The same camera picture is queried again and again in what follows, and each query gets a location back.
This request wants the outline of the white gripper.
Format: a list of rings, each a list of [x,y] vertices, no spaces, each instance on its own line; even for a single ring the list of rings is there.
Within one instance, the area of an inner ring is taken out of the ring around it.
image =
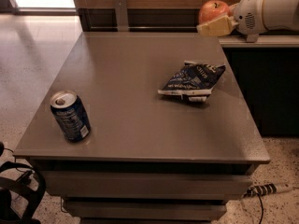
[[[236,28],[243,35],[262,34],[267,31],[263,22],[263,3],[264,0],[241,0],[229,6],[229,16],[222,15],[199,24],[197,32],[201,36],[225,36]]]

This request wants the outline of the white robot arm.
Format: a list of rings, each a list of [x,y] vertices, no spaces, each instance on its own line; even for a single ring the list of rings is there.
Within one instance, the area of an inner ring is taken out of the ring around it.
[[[237,30],[259,35],[271,30],[299,30],[299,0],[241,0],[228,6],[208,1],[199,12],[201,36],[224,36]]]

